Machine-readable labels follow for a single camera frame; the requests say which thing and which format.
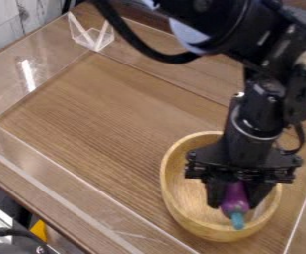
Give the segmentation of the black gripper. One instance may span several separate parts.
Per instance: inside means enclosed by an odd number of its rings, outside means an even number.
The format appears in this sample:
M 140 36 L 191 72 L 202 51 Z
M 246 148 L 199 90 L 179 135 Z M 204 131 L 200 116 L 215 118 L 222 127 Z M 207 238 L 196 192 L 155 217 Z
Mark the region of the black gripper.
M 224 182 L 243 181 L 251 209 L 270 195 L 275 183 L 293 183 L 303 159 L 295 151 L 275 146 L 285 129 L 281 109 L 275 106 L 230 109 L 223 137 L 187 154 L 185 177 L 202 179 L 207 187 L 208 206 L 219 208 Z

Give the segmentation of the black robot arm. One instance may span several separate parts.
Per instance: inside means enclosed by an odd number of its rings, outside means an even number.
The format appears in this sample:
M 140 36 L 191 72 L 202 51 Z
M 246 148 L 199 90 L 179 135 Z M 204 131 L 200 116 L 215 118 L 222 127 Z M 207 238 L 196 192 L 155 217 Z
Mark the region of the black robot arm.
M 187 154 L 185 176 L 203 181 L 208 205 L 219 208 L 234 189 L 256 208 L 274 187 L 295 179 L 303 160 L 283 149 L 286 128 L 306 121 L 306 23 L 282 0 L 143 0 L 168 16 L 185 51 L 164 54 L 137 36 L 109 0 L 92 0 L 129 45 L 167 64 L 224 54 L 242 62 L 244 91 L 231 99 L 220 140 Z

